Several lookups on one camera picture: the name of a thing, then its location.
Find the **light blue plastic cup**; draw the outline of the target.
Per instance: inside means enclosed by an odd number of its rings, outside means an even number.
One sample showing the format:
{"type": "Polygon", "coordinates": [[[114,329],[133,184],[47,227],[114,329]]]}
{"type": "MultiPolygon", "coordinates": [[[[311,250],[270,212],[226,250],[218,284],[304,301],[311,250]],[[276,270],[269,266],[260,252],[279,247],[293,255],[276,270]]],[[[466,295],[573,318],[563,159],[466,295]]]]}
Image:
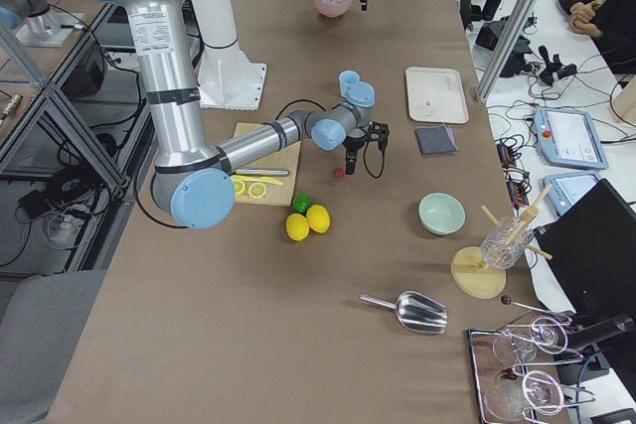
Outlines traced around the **light blue plastic cup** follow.
{"type": "Polygon", "coordinates": [[[344,97],[350,86],[360,80],[360,75],[356,71],[345,70],[338,75],[340,95],[344,97]]]}

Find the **metal ice scoop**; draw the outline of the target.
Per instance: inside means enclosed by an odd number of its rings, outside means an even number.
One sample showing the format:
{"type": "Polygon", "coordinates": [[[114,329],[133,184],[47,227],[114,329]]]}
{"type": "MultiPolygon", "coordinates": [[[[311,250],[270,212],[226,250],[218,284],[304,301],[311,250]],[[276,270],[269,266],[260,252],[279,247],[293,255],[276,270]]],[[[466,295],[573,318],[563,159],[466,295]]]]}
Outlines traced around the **metal ice scoop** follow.
{"type": "Polygon", "coordinates": [[[425,335],[443,335],[448,324],[447,308],[416,291],[404,291],[394,301],[360,293],[359,299],[391,310],[409,331],[425,335]]]}

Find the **wooden cutting board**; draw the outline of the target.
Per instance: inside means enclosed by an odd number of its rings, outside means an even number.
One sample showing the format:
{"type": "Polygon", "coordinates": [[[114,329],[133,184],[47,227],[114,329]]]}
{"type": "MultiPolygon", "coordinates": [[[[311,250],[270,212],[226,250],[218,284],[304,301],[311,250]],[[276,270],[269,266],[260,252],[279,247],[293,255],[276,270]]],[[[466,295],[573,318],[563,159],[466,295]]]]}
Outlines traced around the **wooden cutting board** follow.
{"type": "Polygon", "coordinates": [[[239,204],[289,207],[293,201],[301,145],[295,143],[247,165],[264,170],[249,176],[239,173],[236,201],[239,204]]]}

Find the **yellow lemon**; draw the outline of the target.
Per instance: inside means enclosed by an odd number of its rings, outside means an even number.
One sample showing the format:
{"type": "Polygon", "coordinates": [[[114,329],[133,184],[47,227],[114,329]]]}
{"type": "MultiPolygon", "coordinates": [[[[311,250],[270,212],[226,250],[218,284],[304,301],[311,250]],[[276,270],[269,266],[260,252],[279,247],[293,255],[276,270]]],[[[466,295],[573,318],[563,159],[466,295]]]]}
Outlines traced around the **yellow lemon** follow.
{"type": "Polygon", "coordinates": [[[309,223],[305,215],[294,212],[287,217],[285,231],[290,239],[302,241],[308,237],[309,230],[309,223]]]}
{"type": "Polygon", "coordinates": [[[328,210],[322,205],[312,205],[305,214],[309,228],[317,233],[325,233],[331,225],[328,210]]]}

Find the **grey folded cloth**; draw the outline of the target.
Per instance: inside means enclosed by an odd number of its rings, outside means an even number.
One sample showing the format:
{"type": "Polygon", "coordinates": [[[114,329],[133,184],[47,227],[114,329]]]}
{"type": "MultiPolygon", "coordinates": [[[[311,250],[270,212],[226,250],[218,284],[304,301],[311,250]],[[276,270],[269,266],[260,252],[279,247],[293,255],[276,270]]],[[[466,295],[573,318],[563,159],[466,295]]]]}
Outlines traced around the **grey folded cloth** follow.
{"type": "Polygon", "coordinates": [[[445,125],[418,127],[414,134],[421,155],[453,155],[458,151],[454,134],[445,125]]]}

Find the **lemon half slice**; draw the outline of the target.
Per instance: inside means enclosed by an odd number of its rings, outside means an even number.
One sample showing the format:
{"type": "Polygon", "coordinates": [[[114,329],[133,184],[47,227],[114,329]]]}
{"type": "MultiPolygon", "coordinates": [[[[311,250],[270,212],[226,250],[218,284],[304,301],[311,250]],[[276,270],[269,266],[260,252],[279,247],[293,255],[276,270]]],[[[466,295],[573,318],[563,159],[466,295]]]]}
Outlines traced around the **lemon half slice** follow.
{"type": "Polygon", "coordinates": [[[247,193],[252,199],[262,199],[267,195],[267,185],[261,182],[250,183],[247,193]]]}
{"type": "Polygon", "coordinates": [[[243,180],[240,179],[232,179],[232,182],[235,187],[235,194],[237,197],[243,196],[246,191],[246,185],[243,180]]]}

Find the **cream rabbit tray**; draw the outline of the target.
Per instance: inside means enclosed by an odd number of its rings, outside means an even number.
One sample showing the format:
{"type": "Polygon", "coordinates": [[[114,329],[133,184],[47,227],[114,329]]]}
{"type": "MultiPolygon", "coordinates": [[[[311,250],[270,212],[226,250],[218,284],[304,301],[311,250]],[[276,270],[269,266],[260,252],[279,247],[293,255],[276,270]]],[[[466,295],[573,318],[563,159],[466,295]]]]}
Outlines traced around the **cream rabbit tray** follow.
{"type": "Polygon", "coordinates": [[[405,71],[408,116],[416,122],[465,124],[469,120],[460,73],[409,67],[405,71]]]}

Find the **mint green bowl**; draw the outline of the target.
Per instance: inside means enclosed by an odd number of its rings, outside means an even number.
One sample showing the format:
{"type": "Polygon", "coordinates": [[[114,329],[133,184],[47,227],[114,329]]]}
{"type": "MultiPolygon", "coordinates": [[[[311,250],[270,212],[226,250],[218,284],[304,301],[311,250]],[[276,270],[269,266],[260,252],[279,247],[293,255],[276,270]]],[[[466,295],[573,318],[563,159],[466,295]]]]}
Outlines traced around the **mint green bowl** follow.
{"type": "Polygon", "coordinates": [[[420,223],[437,235],[458,231],[466,219],[463,205],[454,197],[440,192],[428,194],[420,200],[418,216],[420,223]]]}

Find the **yellow plastic knife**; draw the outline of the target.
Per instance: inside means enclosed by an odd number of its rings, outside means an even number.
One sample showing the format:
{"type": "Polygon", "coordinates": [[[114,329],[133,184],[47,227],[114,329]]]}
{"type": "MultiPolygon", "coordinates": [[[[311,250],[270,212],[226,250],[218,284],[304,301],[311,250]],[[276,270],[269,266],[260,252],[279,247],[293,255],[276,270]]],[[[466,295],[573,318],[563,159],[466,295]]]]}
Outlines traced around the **yellow plastic knife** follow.
{"type": "Polygon", "coordinates": [[[284,183],[281,180],[268,176],[232,175],[231,179],[240,179],[246,183],[261,182],[269,185],[284,186],[284,183]]]}

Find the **wooden glass drying stand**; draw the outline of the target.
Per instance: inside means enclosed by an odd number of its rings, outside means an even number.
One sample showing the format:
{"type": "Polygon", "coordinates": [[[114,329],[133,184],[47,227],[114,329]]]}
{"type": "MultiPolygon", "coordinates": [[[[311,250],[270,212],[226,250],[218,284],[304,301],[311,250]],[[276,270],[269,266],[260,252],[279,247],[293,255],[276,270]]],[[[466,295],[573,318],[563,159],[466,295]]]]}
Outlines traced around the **wooden glass drying stand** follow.
{"type": "MultiPolygon", "coordinates": [[[[551,188],[552,186],[544,187],[538,198],[526,207],[520,216],[513,216],[520,222],[513,233],[509,235],[509,241],[514,240],[522,230],[530,228],[531,222],[539,213],[538,205],[548,195],[551,188]]],[[[495,227],[500,223],[501,218],[496,218],[486,206],[482,206],[481,210],[494,223],[495,227]]],[[[530,244],[526,246],[527,248],[547,260],[553,259],[551,254],[530,244]]],[[[504,290],[507,278],[506,270],[487,265],[482,258],[481,245],[464,247],[456,252],[451,260],[451,275],[455,283],[468,295],[480,299],[494,298],[504,290]]]]}

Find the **clear patterned glass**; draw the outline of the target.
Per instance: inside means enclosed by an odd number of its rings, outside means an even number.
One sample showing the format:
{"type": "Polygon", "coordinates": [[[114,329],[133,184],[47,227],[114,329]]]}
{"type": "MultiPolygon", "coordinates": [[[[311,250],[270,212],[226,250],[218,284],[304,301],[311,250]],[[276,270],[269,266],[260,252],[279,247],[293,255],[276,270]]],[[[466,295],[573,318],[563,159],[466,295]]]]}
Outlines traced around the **clear patterned glass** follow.
{"type": "Polygon", "coordinates": [[[487,265],[506,270],[523,255],[526,246],[533,239],[533,232],[526,228],[519,232],[514,240],[508,240],[519,222],[516,217],[506,216],[486,236],[481,244],[481,253],[487,265]]]}

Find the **black monitor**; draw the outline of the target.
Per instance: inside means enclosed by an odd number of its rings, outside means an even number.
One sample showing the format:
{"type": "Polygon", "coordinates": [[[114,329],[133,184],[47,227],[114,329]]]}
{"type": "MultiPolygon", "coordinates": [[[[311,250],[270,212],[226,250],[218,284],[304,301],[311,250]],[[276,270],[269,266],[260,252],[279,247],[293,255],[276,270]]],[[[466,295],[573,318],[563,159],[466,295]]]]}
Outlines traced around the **black monitor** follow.
{"type": "Polygon", "coordinates": [[[549,267],[579,314],[635,315],[635,211],[600,180],[556,221],[537,230],[549,267]]]}

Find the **wine glass on rack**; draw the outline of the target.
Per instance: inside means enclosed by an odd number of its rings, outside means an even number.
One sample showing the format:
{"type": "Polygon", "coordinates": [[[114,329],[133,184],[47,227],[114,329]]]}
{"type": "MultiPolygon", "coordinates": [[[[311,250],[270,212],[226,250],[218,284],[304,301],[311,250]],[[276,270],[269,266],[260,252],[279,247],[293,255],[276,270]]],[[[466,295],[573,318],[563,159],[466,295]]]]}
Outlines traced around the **wine glass on rack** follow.
{"type": "Polygon", "coordinates": [[[504,423],[545,423],[564,408],[564,395],[557,381],[540,370],[498,378],[486,391],[489,413],[504,423]]]}
{"type": "Polygon", "coordinates": [[[527,325],[509,325],[495,338],[494,357],[502,364],[523,364],[533,361],[539,352],[556,355],[567,347],[564,326],[555,318],[537,316],[527,325]]]}

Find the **metal tray with rack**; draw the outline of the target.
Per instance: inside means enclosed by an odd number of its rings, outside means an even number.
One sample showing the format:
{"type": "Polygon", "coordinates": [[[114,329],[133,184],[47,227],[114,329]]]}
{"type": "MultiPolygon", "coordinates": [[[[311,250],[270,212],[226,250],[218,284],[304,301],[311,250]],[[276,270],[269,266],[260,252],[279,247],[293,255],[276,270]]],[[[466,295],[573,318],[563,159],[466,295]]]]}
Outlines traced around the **metal tray with rack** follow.
{"type": "Polygon", "coordinates": [[[570,347],[568,316],[539,314],[496,330],[466,332],[481,423],[548,423],[595,401],[592,391],[563,384],[557,368],[583,362],[570,347]]]}

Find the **aluminium frame post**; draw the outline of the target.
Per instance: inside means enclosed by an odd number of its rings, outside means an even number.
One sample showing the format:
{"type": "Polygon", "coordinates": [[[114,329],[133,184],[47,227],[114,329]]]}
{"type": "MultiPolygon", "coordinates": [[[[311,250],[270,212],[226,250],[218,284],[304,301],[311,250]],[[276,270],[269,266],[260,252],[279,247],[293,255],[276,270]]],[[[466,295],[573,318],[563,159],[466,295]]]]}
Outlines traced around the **aluminium frame post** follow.
{"type": "Polygon", "coordinates": [[[478,102],[486,103],[489,94],[500,77],[501,71],[518,40],[523,24],[527,20],[536,2],[537,0],[517,0],[502,36],[494,50],[493,56],[476,87],[475,99],[478,102]]]}

